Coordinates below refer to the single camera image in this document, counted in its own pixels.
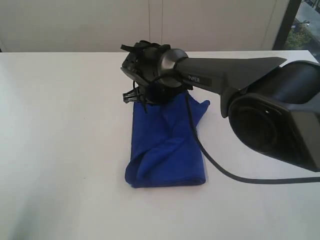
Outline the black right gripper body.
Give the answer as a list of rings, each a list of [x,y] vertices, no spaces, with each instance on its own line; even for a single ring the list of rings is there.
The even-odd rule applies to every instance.
[[[146,40],[133,46],[123,44],[120,49],[128,52],[120,69],[133,81],[132,90],[122,94],[124,103],[167,104],[193,89],[175,70],[179,61],[188,58],[183,50]]]

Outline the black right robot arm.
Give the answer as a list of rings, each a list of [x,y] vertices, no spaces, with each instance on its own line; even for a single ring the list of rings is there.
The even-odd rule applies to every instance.
[[[250,149],[320,170],[320,65],[283,57],[192,58],[145,40],[122,45],[121,70],[133,81],[124,102],[164,105],[199,88],[220,97],[220,112]]]

